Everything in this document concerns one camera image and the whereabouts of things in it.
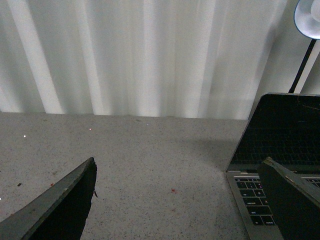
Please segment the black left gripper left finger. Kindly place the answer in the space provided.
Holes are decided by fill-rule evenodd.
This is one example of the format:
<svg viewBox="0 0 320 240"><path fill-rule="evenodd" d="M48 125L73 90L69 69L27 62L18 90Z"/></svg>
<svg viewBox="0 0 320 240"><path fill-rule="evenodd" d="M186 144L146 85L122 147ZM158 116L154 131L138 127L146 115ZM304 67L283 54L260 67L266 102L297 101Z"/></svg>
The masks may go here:
<svg viewBox="0 0 320 240"><path fill-rule="evenodd" d="M97 165L88 158L0 223L2 240L79 240L95 196Z"/></svg>

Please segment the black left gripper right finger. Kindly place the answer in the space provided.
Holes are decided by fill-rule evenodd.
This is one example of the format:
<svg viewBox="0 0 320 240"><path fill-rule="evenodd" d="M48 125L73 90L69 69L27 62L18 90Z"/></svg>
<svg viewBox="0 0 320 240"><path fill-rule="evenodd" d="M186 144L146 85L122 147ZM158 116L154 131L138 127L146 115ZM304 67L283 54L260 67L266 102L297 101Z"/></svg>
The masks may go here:
<svg viewBox="0 0 320 240"><path fill-rule="evenodd" d="M257 168L262 187L285 240L320 238L320 188L267 157Z"/></svg>

